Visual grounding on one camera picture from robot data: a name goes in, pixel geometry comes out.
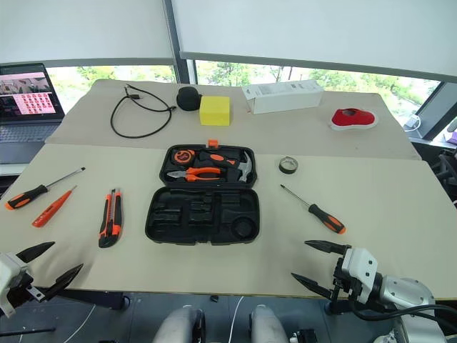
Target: red slipper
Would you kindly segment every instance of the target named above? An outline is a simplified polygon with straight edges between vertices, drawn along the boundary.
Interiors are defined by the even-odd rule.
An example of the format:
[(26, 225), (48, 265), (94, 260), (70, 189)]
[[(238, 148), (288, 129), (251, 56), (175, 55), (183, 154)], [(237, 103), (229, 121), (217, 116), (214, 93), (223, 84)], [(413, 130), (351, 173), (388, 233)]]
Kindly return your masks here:
[(370, 129), (378, 123), (378, 118), (361, 109), (337, 109), (331, 119), (330, 127), (341, 131), (347, 129)]

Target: beige tabletop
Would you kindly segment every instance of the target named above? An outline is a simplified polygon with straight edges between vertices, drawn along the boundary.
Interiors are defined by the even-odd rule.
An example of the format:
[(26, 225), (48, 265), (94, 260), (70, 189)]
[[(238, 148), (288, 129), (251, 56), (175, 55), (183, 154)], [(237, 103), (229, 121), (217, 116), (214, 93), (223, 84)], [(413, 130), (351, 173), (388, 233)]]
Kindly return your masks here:
[[(163, 186), (158, 175), (164, 156), (161, 149), (47, 144), (0, 200), (0, 251), (56, 241), (31, 263), (41, 286), (83, 262), (71, 288), (308, 297), (315, 294), (290, 273), (331, 287), (337, 256), (303, 244), (325, 239), (365, 247), (377, 258), (382, 274), (418, 279), (437, 298), (457, 298), (457, 273), (450, 267), (457, 212), (423, 161), (295, 156), (299, 171), (284, 175), (277, 169), (282, 155), (257, 154), (253, 189), (260, 200), (260, 234), (250, 244), (218, 247), (157, 244), (146, 237), (148, 207)], [(4, 208), (13, 195), (80, 166), (86, 171), (29, 205), (16, 211)], [(334, 214), (347, 232), (330, 232), (280, 183)], [(67, 203), (44, 228), (31, 226), (75, 184)], [(113, 247), (99, 249), (104, 196), (113, 187), (123, 192), (124, 231)]]
[[(170, 106), (183, 84), (129, 82), (160, 96)], [(98, 80), (66, 115), (48, 143), (168, 149), (175, 144), (220, 144), (247, 146), (257, 154), (304, 156), (378, 157), (420, 159), (398, 122), (379, 94), (325, 91), (319, 107), (253, 115), (240, 87), (195, 86), (203, 95), (231, 98), (230, 126), (201, 126), (197, 111), (173, 113), (169, 125), (158, 134), (143, 139), (115, 135), (109, 118), (116, 103), (125, 95), (125, 81)], [(163, 104), (151, 96), (140, 102), (155, 109)], [(333, 131), (328, 123), (337, 109), (356, 107), (372, 111), (379, 123), (369, 130)], [(123, 134), (145, 134), (159, 128), (167, 114), (143, 110), (130, 101), (119, 107), (114, 124)]]

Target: orange pliers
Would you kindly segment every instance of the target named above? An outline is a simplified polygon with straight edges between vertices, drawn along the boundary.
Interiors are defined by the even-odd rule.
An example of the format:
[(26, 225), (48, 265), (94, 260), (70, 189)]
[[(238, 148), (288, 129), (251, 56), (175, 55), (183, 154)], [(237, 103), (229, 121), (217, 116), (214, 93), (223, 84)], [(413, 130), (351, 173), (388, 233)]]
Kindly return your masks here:
[(177, 171), (170, 171), (167, 175), (169, 177), (174, 177), (178, 179), (179, 177), (184, 177), (186, 181), (193, 182), (193, 181), (212, 181), (212, 180), (219, 180), (218, 177), (198, 177), (197, 175), (200, 174), (221, 174), (221, 169), (212, 167), (212, 166), (205, 166), (203, 168), (188, 168), (186, 171), (184, 170), (177, 170)]
[(99, 247), (108, 248), (114, 245), (121, 234), (121, 227), (121, 192), (112, 189), (105, 199), (105, 210), (99, 233)]

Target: laptop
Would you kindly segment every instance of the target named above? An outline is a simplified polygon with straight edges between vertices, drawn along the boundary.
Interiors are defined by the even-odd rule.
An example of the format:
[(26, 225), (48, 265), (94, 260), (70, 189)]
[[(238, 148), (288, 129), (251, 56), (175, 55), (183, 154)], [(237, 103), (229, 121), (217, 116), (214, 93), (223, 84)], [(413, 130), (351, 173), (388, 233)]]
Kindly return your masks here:
[(0, 65), (0, 164), (26, 164), (65, 116), (42, 63)]

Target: hammer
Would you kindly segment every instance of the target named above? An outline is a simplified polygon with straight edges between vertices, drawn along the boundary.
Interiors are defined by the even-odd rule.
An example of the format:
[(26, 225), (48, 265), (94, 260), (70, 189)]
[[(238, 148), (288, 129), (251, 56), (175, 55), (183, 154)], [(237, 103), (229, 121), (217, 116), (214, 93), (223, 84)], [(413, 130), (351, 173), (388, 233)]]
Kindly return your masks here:
[(238, 179), (238, 181), (246, 182), (248, 174), (252, 170), (252, 161), (246, 152), (244, 152), (244, 156), (246, 157), (246, 162), (236, 161), (235, 159), (227, 159), (222, 155), (210, 154), (206, 151), (202, 151), (199, 154), (199, 159), (202, 161), (208, 159), (212, 161), (216, 166), (224, 166), (226, 168), (237, 168), (238, 170), (241, 170), (241, 176)]

